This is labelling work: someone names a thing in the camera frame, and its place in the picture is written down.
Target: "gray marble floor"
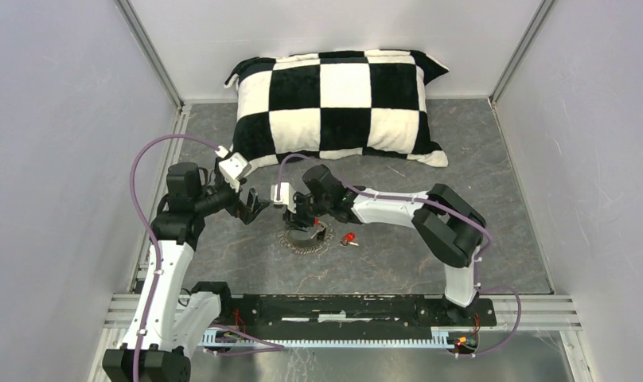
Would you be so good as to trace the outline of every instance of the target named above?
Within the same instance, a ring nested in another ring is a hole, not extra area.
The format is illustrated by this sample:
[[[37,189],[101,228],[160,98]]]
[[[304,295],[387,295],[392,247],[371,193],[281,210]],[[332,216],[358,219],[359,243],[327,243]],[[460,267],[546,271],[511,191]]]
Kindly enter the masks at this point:
[[[230,146],[235,103],[193,105],[187,133]],[[448,154],[450,165],[436,169],[395,158],[355,156],[325,161],[356,185],[393,192],[430,189],[445,183],[488,221],[495,237],[481,263],[484,287],[510,284],[520,293],[550,291],[536,238],[516,183],[512,164],[493,113],[482,99],[427,101],[432,137]],[[184,142],[181,161],[213,167],[214,154],[195,142]],[[286,165],[285,179],[306,191],[302,174],[310,163]],[[264,196],[276,179],[277,166],[256,170],[246,187]],[[415,230],[385,224],[340,224],[336,236],[357,234],[359,247],[334,240],[311,255],[296,255],[280,246],[281,210],[268,208],[248,226],[220,212],[207,218],[184,286],[202,280],[227,281],[233,293],[426,293],[444,288],[442,264]]]

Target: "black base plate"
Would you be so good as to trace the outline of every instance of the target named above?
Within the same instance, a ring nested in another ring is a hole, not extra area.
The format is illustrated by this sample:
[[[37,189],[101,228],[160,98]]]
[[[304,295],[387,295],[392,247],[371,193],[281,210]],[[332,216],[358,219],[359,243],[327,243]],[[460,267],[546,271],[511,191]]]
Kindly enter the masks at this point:
[[[245,294],[232,296],[228,317],[218,320],[235,325],[237,312],[249,334],[271,340],[389,340],[428,339],[431,327],[474,327],[477,314],[481,326],[495,326],[493,302],[479,298],[470,308],[469,318],[455,322],[446,314],[442,298],[424,294]],[[345,314],[362,318],[354,322],[320,322],[320,314]],[[306,322],[283,321],[306,318]]]

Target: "white connector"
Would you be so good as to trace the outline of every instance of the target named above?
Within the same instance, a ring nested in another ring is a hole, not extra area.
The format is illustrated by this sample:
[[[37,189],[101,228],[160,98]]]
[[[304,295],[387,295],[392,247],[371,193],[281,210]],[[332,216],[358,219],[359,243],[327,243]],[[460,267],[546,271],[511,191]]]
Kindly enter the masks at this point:
[[[286,209],[296,213],[296,204],[294,203],[294,194],[296,190],[291,183],[283,182],[279,185],[279,198],[277,198],[277,185],[270,187],[270,200],[274,205],[285,205]]]
[[[251,165],[240,153],[234,153],[230,158],[218,163],[220,173],[225,181],[235,190],[240,191],[240,180],[251,170]]]

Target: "red wire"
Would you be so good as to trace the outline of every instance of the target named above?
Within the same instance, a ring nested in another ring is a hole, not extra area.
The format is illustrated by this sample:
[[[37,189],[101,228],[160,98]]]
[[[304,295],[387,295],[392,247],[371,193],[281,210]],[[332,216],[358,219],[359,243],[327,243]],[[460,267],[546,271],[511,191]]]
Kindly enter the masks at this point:
[[[244,320],[240,317],[240,310],[235,309],[235,327],[240,330],[240,322],[242,323],[242,332],[246,334],[247,324],[244,323]]]

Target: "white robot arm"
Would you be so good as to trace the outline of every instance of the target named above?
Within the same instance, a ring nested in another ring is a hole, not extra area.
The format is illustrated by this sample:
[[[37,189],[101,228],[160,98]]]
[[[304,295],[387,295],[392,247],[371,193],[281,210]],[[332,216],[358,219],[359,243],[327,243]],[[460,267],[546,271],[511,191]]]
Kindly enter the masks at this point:
[[[281,184],[279,197],[278,185],[271,188],[271,200],[275,207],[286,207],[284,220],[291,227],[307,229],[314,224],[315,217],[328,214],[342,223],[385,223],[416,229],[434,256],[444,264],[445,299],[461,308],[473,304],[478,296],[474,285],[473,258],[482,234],[452,216],[443,222],[438,218],[444,214],[442,210],[416,201],[437,201],[485,226],[483,217],[451,188],[435,185],[431,191],[420,193],[382,193],[358,187],[362,192],[359,194],[344,187],[324,165],[309,169],[303,175],[303,181],[310,189],[308,194],[295,192],[289,183]]]

